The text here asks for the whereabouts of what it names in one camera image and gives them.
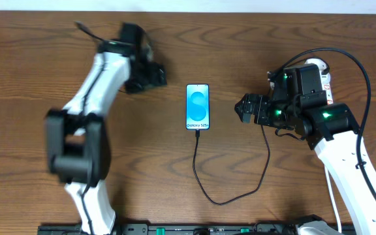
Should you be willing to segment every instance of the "black power cord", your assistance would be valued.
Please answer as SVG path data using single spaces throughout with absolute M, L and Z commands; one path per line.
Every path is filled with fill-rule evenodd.
M 315 48 L 315 49 L 311 49 L 311 50 L 307 50 L 305 52 L 302 52 L 302 53 L 294 56 L 292 59 L 288 60 L 283 66 L 281 66 L 281 68 L 279 68 L 274 73 L 273 76 L 271 76 L 271 78 L 276 78 L 283 71 L 283 69 L 285 67 L 287 67 L 288 65 L 290 65 L 290 63 L 292 63 L 294 60 L 298 59 L 299 57 L 302 57 L 303 55 L 310 54 L 310 53 L 313 53 L 313 52 L 338 52 L 338 53 L 341 53 L 341 54 L 349 57 L 350 59 L 352 59 L 356 63 L 356 65 L 358 65 L 359 69 L 362 71 L 362 74 L 364 75 L 365 83 L 366 83 L 366 89 L 367 89 L 367 95 L 366 95 L 365 111 L 364 111 L 364 115 L 362 117 L 362 122 L 361 122 L 361 125 L 360 125 L 360 128 L 359 128 L 359 133 L 358 133 L 358 136 L 357 136 L 357 139 L 356 139 L 356 157 L 358 159 L 357 167 L 360 169 L 360 171 L 361 171 L 361 173 L 362 173 L 362 175 L 365 179 L 366 185 L 368 186 L 369 190 L 371 191 L 372 196 L 374 197 L 374 199 L 376 201 L 376 192 L 375 192 L 375 189 L 373 188 L 372 183 L 369 180 L 369 177 L 366 173 L 366 169 L 364 168 L 365 162 L 362 160 L 362 156 L 361 156 L 361 153 L 360 153 L 362 135 L 364 133 L 365 124 L 366 124 L 366 120 L 368 118 L 368 113 L 369 113 L 369 106 L 371 104 L 371 83 L 369 82 L 369 76 L 368 76 L 367 72 L 365 71 L 364 66 L 362 66 L 361 62 L 359 62 L 359 60 L 357 60 L 357 58 L 355 58 L 353 55 L 346 52 L 345 50 L 341 50 L 341 49 L 337 49 L 337 48 Z
M 99 40 L 101 42 L 104 42 L 105 40 L 94 35 L 91 30 L 89 30 L 88 27 L 86 27 L 82 22 L 79 22 L 79 21 L 75 21 L 75 25 L 77 26 L 78 29 L 80 29 L 82 32 L 86 33 L 87 35 L 89 35 L 92 39 L 94 39 L 94 42 L 95 44 L 97 45 L 98 47 L 98 43 L 96 40 Z M 94 81 L 92 81 L 91 85 L 89 86 L 88 90 L 86 91 L 85 95 L 84 95 L 84 100 L 82 102 L 82 111 L 81 111 L 81 115 L 85 115 L 85 108 L 86 108 L 86 102 L 87 102 L 87 99 L 88 99 L 88 96 L 89 94 L 91 93 L 91 90 L 93 89 L 94 85 L 97 83 L 98 79 L 101 77 L 101 74 L 102 72 L 104 72 L 105 70 L 105 61 L 106 61 L 106 58 L 105 58 L 105 54 L 104 52 L 102 53 L 102 65 L 101 65 L 101 68 L 97 74 L 97 76 L 95 77 Z
M 92 181 L 92 168 L 93 168 L 93 164 L 92 164 L 92 161 L 90 162 L 90 167 L 88 169 L 88 175 L 87 175 L 87 183 L 86 183 L 86 186 L 85 186 L 85 189 L 84 191 L 82 192 L 82 194 L 80 195 L 81 196 L 81 201 L 82 201 L 82 207 L 84 209 L 84 212 L 85 212 L 85 216 L 88 220 L 88 226 L 89 226 L 89 231 L 90 231 L 90 235 L 93 235 L 95 234 L 94 233 L 94 229 L 93 229 L 93 226 L 92 226 L 92 220 L 91 218 L 89 217 L 89 213 L 88 213 L 88 210 L 86 208 L 86 203 L 85 203 L 85 195 L 86 193 L 88 192 L 89 188 L 91 187 L 91 181 Z
M 275 135 L 278 136 L 278 137 L 282 137 L 282 136 L 289 136 L 289 137 L 292 137 L 296 140 L 299 140 L 299 141 L 304 141 L 306 139 L 305 136 L 301 136 L 300 138 L 298 138 L 297 136 L 294 136 L 293 134 L 290 134 L 290 133 L 285 133 L 285 134 L 278 134 L 278 132 L 280 131 L 281 129 L 278 128 L 275 130 Z
M 260 186 L 262 185 L 262 182 L 264 181 L 264 176 L 265 176 L 265 173 L 266 173 L 266 169 L 268 169 L 268 165 L 269 165 L 269 160 L 271 158 L 271 150 L 269 148 L 269 144 L 268 144 L 268 140 L 266 139 L 266 135 L 265 135 L 265 130 L 264 130 L 264 127 L 261 125 L 260 128 L 262 129 L 262 135 L 264 137 L 264 140 L 265 140 L 265 144 L 266 144 L 266 147 L 268 148 L 268 160 L 266 160 L 266 164 L 265 164 L 265 168 L 262 172 L 262 176 L 260 177 L 260 181 L 259 181 L 259 184 L 257 186 L 257 188 L 255 190 L 252 190 L 248 193 L 245 193 L 243 195 L 240 195 L 240 196 L 237 196 L 235 198 L 232 198 L 226 202 L 221 202 L 221 203 L 218 203 L 218 202 L 215 202 L 213 201 L 213 199 L 211 199 L 208 194 L 206 193 L 205 189 L 203 188 L 203 186 L 201 185 L 201 182 L 200 182 L 200 179 L 198 178 L 197 174 L 196 174 L 196 170 L 195 170 L 195 158 L 196 158 L 196 149 L 198 148 L 198 139 L 200 138 L 200 130 L 196 130 L 195 131 L 195 137 L 196 137 L 196 144 L 195 144 L 195 150 L 194 150 L 194 157 L 193 157 L 193 171 L 194 171 L 194 176 L 195 176 L 195 179 L 196 181 L 198 182 L 202 192 L 204 193 L 204 196 L 206 196 L 206 198 L 214 205 L 217 205 L 217 206 L 224 206 L 224 205 L 227 205 L 231 202 L 234 202 L 235 200 L 238 200 L 238 199 L 241 199 L 245 196 L 249 196 L 249 195 L 252 195 L 253 193 L 256 193 Z
M 279 69 L 277 69 L 277 70 L 275 70 L 275 72 L 273 72 L 273 73 L 270 73 L 270 78 L 276 78 L 278 75 L 280 75 L 281 74 L 281 72 L 283 71 L 283 69 L 285 68 L 285 67 L 287 67 L 287 66 L 293 66 L 293 65 L 296 65 L 296 64 L 298 64 L 298 63 L 301 63 L 301 62 L 303 62 L 303 61 L 307 61 L 308 59 L 320 59 L 321 61 L 323 61 L 325 64 L 326 64 L 326 68 L 322 71 L 322 75 L 326 75 L 326 74 L 328 74 L 329 72 L 330 72 L 330 66 L 329 66 L 329 64 L 327 64 L 327 62 L 324 60 L 324 59 L 322 59 L 322 58 L 320 58 L 320 57 L 318 57 L 318 56 L 310 56 L 310 57 L 307 57 L 307 58 L 305 58 L 305 59 L 300 59 L 300 60 L 298 60 L 298 61 L 295 61 L 294 63 L 292 63 L 294 60 L 296 60 L 296 59 L 298 59 L 299 57 L 302 57 L 303 55 L 306 55 L 306 54 L 310 54 L 310 53 L 312 53 L 312 52 L 309 52 L 309 53 L 306 53 L 306 54 L 300 54 L 300 56 L 298 56 L 297 57 L 297 55 L 294 57 L 295 59 L 290 59 L 287 63 L 285 63 L 283 66 L 281 66 Z

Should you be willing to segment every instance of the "wood grain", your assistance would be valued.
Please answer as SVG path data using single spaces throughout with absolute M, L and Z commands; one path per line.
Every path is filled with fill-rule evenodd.
M 261 190 L 227 206 L 210 204 L 192 168 L 194 133 L 185 130 L 185 85 L 208 83 L 211 129 L 198 149 L 198 175 L 212 198 L 250 191 L 266 146 L 260 127 L 241 123 L 234 104 L 265 93 L 266 71 L 310 48 L 354 54 L 371 76 L 372 105 L 364 135 L 376 167 L 376 16 L 327 14 L 186 14 L 147 12 L 0 12 L 0 234 L 35 234 L 42 223 L 77 223 L 71 198 L 47 173 L 43 119 L 84 81 L 94 56 L 81 20 L 114 37 L 122 21 L 140 24 L 168 70 L 168 86 L 119 94 L 108 116 L 114 209 L 151 223 L 254 223 L 317 214 L 334 222 L 321 162 L 306 143 L 265 128 L 272 159 Z M 324 53 L 336 102 L 360 121 L 366 86 L 342 55 Z M 351 222 L 336 190 L 339 212 Z

